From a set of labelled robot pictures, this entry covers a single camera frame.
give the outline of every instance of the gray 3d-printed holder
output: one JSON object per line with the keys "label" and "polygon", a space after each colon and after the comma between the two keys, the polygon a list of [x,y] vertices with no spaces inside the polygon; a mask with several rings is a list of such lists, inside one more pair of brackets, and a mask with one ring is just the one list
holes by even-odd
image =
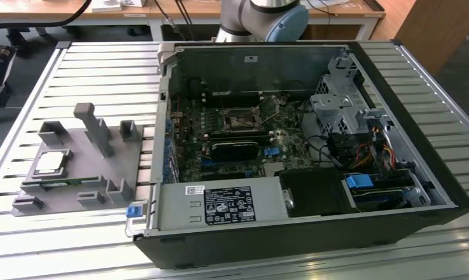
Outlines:
{"label": "gray 3d-printed holder", "polygon": [[[43,143],[14,200],[14,216],[122,208],[134,200],[144,127],[122,121],[109,128],[94,110],[91,103],[77,105],[74,115],[86,128],[69,130],[58,121],[43,123]],[[53,170],[42,169],[42,156],[54,152],[61,154]]]}

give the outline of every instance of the barcode sticker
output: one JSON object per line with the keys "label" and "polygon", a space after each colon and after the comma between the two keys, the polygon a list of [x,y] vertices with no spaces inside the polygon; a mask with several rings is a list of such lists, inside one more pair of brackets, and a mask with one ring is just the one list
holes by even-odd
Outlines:
{"label": "barcode sticker", "polygon": [[204,194],[205,186],[204,185],[188,185],[186,186],[186,195]]}
{"label": "barcode sticker", "polygon": [[129,18],[145,18],[148,15],[145,13],[126,13],[125,16]]}

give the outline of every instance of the table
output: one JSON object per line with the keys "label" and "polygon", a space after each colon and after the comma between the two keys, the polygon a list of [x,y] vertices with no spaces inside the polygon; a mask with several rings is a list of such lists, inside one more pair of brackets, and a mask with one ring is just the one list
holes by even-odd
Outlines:
{"label": "table", "polygon": [[[177,24],[186,24],[177,4],[173,0],[158,0],[161,7],[174,19]],[[218,25],[221,24],[221,3],[204,2],[198,0],[185,0],[185,6],[190,13],[194,25]],[[309,10],[309,25],[328,25],[329,16],[317,10]],[[330,13],[337,16],[330,17],[332,25],[361,25],[357,40],[368,40],[372,36],[378,20],[385,17],[385,12],[374,11],[364,0],[352,0],[346,4],[330,6]],[[160,9],[153,6],[150,14],[150,27],[154,41],[164,41],[162,25],[168,22],[164,19]]]}
{"label": "table", "polygon": [[[0,22],[54,22],[69,18],[85,0],[0,0]],[[153,1],[145,7],[93,13],[91,7],[70,25],[149,25]]]}
{"label": "table", "polygon": [[[177,24],[186,24],[174,0],[158,0]],[[69,18],[82,6],[83,0],[0,0],[0,22],[41,21],[53,22]],[[185,0],[192,21],[196,25],[221,23],[221,3]],[[369,39],[380,18],[385,12],[376,12],[364,0],[330,6],[337,17],[330,18],[332,25],[361,25],[357,39]],[[310,10],[309,24],[326,25],[328,14]],[[168,25],[154,1],[149,0],[142,8],[124,7],[122,11],[85,14],[70,25],[150,25],[154,41],[164,41],[162,26]]]}
{"label": "table", "polygon": [[[360,42],[469,194],[469,117],[403,46]],[[11,202],[30,169],[46,120],[83,127],[78,102],[94,102],[107,125],[145,125],[138,171],[146,192],[161,76],[157,42],[73,43],[59,47],[0,147],[0,279],[469,279],[469,214],[397,244],[160,270],[125,235],[126,209],[14,217]],[[377,107],[374,92],[366,91]]]}

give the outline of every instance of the metal slatted table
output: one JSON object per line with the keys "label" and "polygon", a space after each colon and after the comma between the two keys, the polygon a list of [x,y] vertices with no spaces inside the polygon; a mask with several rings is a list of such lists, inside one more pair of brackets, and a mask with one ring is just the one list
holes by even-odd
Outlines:
{"label": "metal slatted table", "polygon": [[[395,92],[469,193],[469,117],[403,46],[362,42]],[[146,126],[138,195],[152,166],[158,100],[158,43],[74,43],[58,48],[0,148],[0,279],[439,279],[469,277],[469,214],[397,244],[165,271],[125,235],[125,209],[15,218],[19,192],[46,120],[82,127],[78,102],[107,125]],[[378,107],[381,101],[366,87]]]}

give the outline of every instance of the wooden desk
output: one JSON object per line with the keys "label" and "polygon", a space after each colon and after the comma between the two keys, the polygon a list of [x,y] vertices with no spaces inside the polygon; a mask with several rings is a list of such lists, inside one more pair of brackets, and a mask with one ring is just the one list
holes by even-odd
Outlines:
{"label": "wooden desk", "polygon": [[[161,7],[180,25],[186,24],[174,0],[158,0]],[[185,6],[189,11],[192,21],[196,25],[218,25],[221,23],[221,3],[204,2],[197,0],[185,0]],[[380,18],[385,16],[385,12],[376,12],[364,0],[352,0],[342,5],[330,6],[330,12],[337,16],[330,17],[332,25],[358,25],[358,40],[368,40],[373,33]],[[314,9],[309,10],[309,24],[328,25],[329,16],[326,13]],[[150,11],[152,32],[156,41],[164,40],[162,25],[168,25],[161,10],[153,5]]]}
{"label": "wooden desk", "polygon": [[[91,6],[71,25],[146,25],[152,2],[122,11],[91,12]],[[69,18],[85,0],[0,0],[0,22],[54,21]]]}

